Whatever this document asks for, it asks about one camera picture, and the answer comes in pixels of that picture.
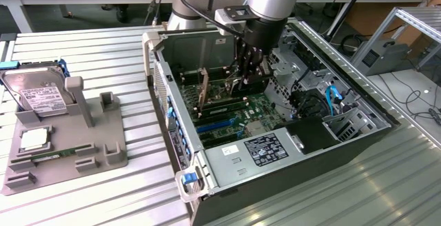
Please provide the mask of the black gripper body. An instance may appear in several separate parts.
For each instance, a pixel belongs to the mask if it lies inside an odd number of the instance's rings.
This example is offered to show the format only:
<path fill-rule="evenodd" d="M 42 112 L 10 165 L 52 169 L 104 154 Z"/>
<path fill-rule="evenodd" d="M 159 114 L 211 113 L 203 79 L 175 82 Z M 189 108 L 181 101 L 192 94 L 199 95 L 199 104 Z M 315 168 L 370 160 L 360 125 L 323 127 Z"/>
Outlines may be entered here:
<path fill-rule="evenodd" d="M 287 18 L 279 21 L 270 21 L 263 18 L 247 20 L 242 38 L 246 49 L 268 54 L 278 43 L 286 23 Z"/>

